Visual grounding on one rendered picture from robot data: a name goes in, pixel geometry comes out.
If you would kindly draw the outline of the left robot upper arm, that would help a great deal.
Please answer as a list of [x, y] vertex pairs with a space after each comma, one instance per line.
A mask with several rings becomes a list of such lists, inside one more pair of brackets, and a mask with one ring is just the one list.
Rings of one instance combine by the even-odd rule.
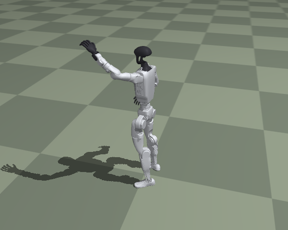
[[138, 84], [143, 82], [143, 76], [141, 76], [139, 73], [120, 73], [120, 75], [117, 75], [113, 72], [110, 74], [111, 78], [114, 80], [122, 80], [122, 81], [130, 81], [132, 83]]

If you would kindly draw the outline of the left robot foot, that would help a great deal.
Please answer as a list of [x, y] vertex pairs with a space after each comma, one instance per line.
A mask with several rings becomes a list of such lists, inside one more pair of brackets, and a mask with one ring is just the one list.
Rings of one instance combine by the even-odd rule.
[[150, 182], [146, 182], [146, 180], [141, 180], [141, 181], [138, 181], [138, 182], [135, 182], [134, 183], [134, 186], [136, 188], [143, 188], [143, 187], [146, 187], [146, 186], [151, 186], [151, 185], [155, 185], [155, 180], [153, 178], [150, 178]]

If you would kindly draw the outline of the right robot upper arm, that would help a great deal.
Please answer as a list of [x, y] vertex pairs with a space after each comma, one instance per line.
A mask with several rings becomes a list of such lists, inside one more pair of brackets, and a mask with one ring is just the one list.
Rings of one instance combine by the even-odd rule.
[[155, 70], [155, 87], [158, 85], [158, 83], [159, 83], [159, 80], [158, 80], [158, 76], [157, 76], [157, 73], [156, 73], [156, 66], [153, 66], [153, 65], [151, 65], [153, 68], [154, 68], [154, 70]]

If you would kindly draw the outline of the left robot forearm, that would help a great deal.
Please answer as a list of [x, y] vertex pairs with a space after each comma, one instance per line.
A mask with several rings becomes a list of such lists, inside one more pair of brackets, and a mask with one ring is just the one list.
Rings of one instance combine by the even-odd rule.
[[97, 57], [97, 63], [99, 66], [101, 66], [107, 73], [110, 73], [111, 71], [117, 75], [120, 75], [120, 70], [109, 64], [100, 53], [95, 54]]

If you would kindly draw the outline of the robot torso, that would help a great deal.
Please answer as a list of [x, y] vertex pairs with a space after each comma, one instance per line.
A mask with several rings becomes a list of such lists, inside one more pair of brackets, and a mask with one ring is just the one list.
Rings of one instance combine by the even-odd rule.
[[143, 82], [138, 84], [134, 83], [136, 100], [140, 102], [141, 106], [138, 109], [138, 116], [144, 115], [146, 121], [150, 120], [153, 115], [153, 107], [150, 105], [150, 101], [153, 99], [155, 92], [155, 70], [152, 66], [150, 67], [152, 69], [148, 72], [143, 71], [143, 67], [140, 67], [136, 73], [143, 76]]

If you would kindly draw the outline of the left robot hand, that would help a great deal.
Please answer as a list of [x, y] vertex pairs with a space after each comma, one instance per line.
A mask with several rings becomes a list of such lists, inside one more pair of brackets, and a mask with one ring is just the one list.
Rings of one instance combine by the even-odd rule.
[[97, 61], [97, 57], [95, 56], [95, 54], [99, 53], [98, 51], [96, 51], [96, 46], [93, 42], [90, 42], [89, 40], [84, 40], [80, 43], [80, 45], [84, 46], [87, 51], [89, 51], [90, 53], [92, 53], [92, 57], [94, 58], [95, 61]]

